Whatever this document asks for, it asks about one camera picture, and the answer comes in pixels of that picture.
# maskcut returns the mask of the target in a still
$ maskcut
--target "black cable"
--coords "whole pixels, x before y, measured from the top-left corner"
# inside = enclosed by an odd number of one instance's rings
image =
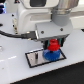
[[[5,33],[1,30],[0,30],[0,34],[4,35],[4,36],[7,36],[7,37],[12,37],[12,38],[22,38],[21,35],[12,35],[12,34]]]
[[[21,35],[13,35],[13,34],[5,33],[0,30],[0,34],[7,36],[7,37],[11,37],[11,38],[22,38],[22,39],[31,39],[31,40],[37,39],[35,31],[31,31],[29,33],[25,33],[25,34],[21,34]]]

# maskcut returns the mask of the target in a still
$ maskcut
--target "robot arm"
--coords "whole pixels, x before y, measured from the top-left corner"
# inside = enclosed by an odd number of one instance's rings
[[[46,2],[40,0],[38,3],[34,3],[33,0],[21,1],[22,3],[18,7],[17,31],[18,34],[22,34],[22,38],[37,40],[63,38],[73,30],[69,15],[71,9],[78,5],[79,0],[46,0]]]

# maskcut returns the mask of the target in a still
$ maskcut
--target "table surface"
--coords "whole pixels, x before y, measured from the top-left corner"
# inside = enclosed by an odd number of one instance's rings
[[[14,34],[13,18],[15,17],[12,17],[11,14],[0,15],[0,23],[3,23],[0,30]],[[29,68],[25,53],[42,48],[40,42],[0,35],[0,46],[3,47],[3,51],[0,52],[0,84],[13,83],[84,61],[84,33],[81,30],[73,30],[61,48],[67,57],[66,60],[36,68]]]

